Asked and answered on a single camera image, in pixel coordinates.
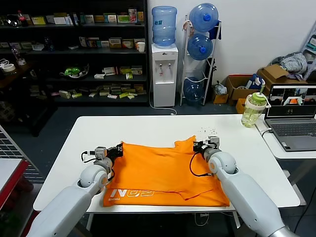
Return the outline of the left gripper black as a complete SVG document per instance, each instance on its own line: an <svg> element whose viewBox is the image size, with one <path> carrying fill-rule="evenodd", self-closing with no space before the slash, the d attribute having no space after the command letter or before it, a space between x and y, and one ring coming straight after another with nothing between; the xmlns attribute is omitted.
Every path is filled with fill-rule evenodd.
<svg viewBox="0 0 316 237"><path fill-rule="evenodd" d="M116 145L115 147L110 147L106 149L107 158L118 158L123 156L123 144Z"/></svg>

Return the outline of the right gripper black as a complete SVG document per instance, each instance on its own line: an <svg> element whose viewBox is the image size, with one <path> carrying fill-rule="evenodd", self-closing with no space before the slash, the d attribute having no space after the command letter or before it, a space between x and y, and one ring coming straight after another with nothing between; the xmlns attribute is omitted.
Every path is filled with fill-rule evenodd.
<svg viewBox="0 0 316 237"><path fill-rule="evenodd" d="M205 149L208 149L210 147L208 143L205 143L203 141L194 142L194 146L197 146L197 147L193 147L193 151L194 152L198 151L199 153L203 153Z"/></svg>

